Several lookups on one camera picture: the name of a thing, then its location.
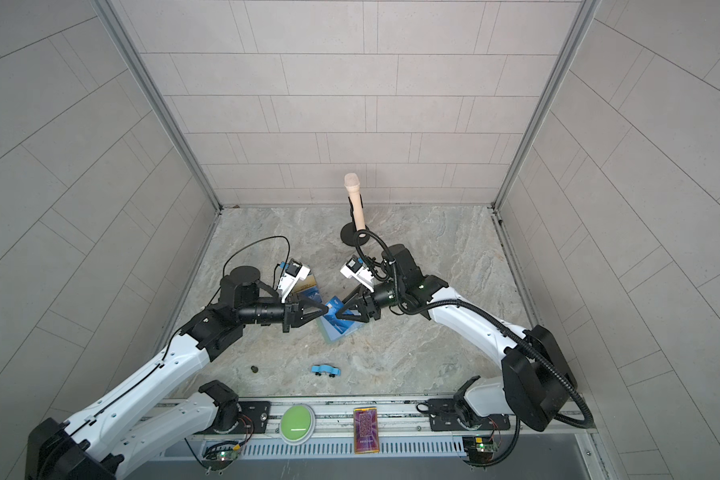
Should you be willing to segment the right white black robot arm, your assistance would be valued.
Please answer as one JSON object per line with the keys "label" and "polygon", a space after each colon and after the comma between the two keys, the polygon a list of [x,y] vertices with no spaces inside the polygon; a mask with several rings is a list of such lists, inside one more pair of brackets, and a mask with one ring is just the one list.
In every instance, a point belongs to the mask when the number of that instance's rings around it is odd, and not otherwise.
{"label": "right white black robot arm", "polygon": [[358,282],[336,316],[367,323],[383,309],[398,306],[422,315],[464,337],[501,369],[498,376],[475,376],[455,394],[451,411],[467,429],[482,427],[492,416],[514,415],[543,431],[568,402],[576,380],[552,333],[508,323],[466,301],[445,280],[425,275],[402,244],[382,260],[352,256],[341,268]]}

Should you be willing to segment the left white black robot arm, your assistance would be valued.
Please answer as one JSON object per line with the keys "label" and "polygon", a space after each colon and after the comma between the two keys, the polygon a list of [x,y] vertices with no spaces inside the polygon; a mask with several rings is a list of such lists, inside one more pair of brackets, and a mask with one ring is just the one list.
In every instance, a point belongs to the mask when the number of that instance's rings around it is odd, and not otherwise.
{"label": "left white black robot arm", "polygon": [[252,435],[255,425],[238,395],[218,380],[162,414],[143,417],[240,339],[246,326],[279,324],[289,332],[327,313],[323,304],[292,292],[309,274],[307,266],[290,261],[271,288],[257,268],[234,268],[220,281],[218,301],[181,326],[140,369],[68,419],[48,418],[30,432],[25,478],[124,479],[195,433],[242,426]]}

